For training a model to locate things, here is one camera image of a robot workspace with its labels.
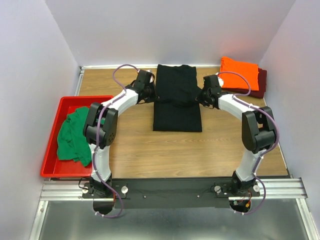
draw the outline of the metal floor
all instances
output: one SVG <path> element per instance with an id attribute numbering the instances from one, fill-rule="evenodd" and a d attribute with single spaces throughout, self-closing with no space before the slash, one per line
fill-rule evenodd
<path id="1" fill-rule="evenodd" d="M 260 200 L 253 200 L 253 208 Z M 123 217 L 94 215 L 90 201 L 51 201 L 42 240 L 305 240 L 295 199 L 267 199 L 251 215 L 226 208 L 126 209 Z"/>

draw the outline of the gray wall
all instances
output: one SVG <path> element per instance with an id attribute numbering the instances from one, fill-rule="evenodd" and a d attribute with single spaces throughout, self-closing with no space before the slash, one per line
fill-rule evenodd
<path id="1" fill-rule="evenodd" d="M 81 66 L 259 62 L 295 0 L 46 0 Z"/>
<path id="2" fill-rule="evenodd" d="M 79 68 L 43 0 L 1 1 L 0 29 L 0 239 L 23 240 L 59 99 L 74 93 Z"/>
<path id="3" fill-rule="evenodd" d="M 260 66 L 268 70 L 266 102 L 272 107 L 283 154 L 302 177 L 307 203 L 320 229 L 320 2 L 296 0 Z"/>

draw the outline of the green cloth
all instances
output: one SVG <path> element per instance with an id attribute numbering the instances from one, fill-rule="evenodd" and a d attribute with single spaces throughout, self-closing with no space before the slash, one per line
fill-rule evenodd
<path id="1" fill-rule="evenodd" d="M 67 115 L 57 138 L 59 160 L 80 161 L 85 167 L 91 162 L 90 147 L 83 135 L 88 112 L 89 108 L 80 107 Z"/>

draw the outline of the folded black shirt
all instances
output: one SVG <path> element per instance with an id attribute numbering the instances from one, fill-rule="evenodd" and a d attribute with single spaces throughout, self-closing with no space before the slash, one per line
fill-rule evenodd
<path id="1" fill-rule="evenodd" d="M 159 64 L 155 91 L 159 99 L 153 107 L 154 131 L 202 132 L 195 67 Z"/>

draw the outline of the wooden table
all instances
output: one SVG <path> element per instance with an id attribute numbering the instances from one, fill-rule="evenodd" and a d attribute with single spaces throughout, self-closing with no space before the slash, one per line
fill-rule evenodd
<path id="1" fill-rule="evenodd" d="M 218 68 L 198 68 L 198 86 L 203 77 Z M 112 79 L 113 69 L 86 69 L 80 96 L 117 95 L 122 89 Z M 133 69 L 120 69 L 116 77 L 124 85 L 136 79 Z M 263 99 L 243 97 L 257 106 Z M 241 122 L 227 112 L 200 106 L 202 132 L 153 131 L 153 103 L 135 105 L 118 119 L 116 138 L 110 148 L 113 178 L 175 178 L 231 176 L 244 151 Z M 268 153 L 258 175 L 287 175 L 280 148 Z"/>

